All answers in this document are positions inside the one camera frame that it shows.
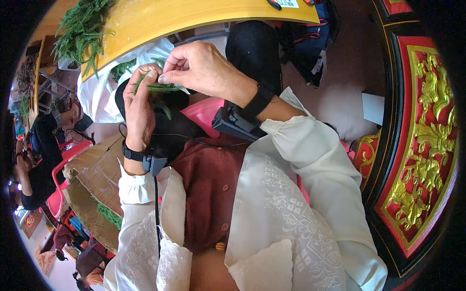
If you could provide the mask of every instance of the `white blouse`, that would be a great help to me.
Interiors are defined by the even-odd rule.
[[[246,150],[225,266],[241,291],[382,290],[387,267],[365,220],[361,175],[337,133],[315,120],[289,87],[280,98],[308,116],[266,120],[260,128],[268,135]],[[121,171],[124,217],[118,254],[104,272],[105,289],[188,291],[192,253],[183,247],[183,178],[171,167],[157,177],[159,258],[154,178]],[[296,174],[312,207],[293,182]]]

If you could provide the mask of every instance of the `right hand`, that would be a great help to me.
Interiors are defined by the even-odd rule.
[[[235,68],[211,43],[195,41],[174,48],[160,84],[176,83],[244,108],[257,93],[257,82]]]

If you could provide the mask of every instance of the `wrist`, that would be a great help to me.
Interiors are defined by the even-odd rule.
[[[235,86],[234,90],[232,90],[228,100],[244,108],[257,94],[257,90],[258,83],[254,79],[244,76],[237,86]]]
[[[147,148],[148,142],[144,142],[142,138],[133,138],[130,135],[126,137],[126,146],[135,152],[142,153]]]

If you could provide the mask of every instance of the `button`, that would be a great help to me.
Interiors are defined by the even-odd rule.
[[[224,251],[226,250],[226,245],[225,245],[224,243],[222,243],[222,242],[217,243],[217,244],[215,245],[215,250],[216,250],[216,251],[224,252]]]

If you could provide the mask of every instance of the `red strap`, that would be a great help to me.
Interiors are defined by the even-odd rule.
[[[293,44],[296,44],[296,43],[298,43],[298,42],[300,42],[300,41],[303,41],[303,40],[306,40],[306,39],[308,39],[308,38],[318,39],[318,38],[320,38],[320,33],[313,32],[313,33],[310,33],[310,34],[305,34],[305,35],[303,35],[301,38],[295,40],[295,41],[293,42]]]

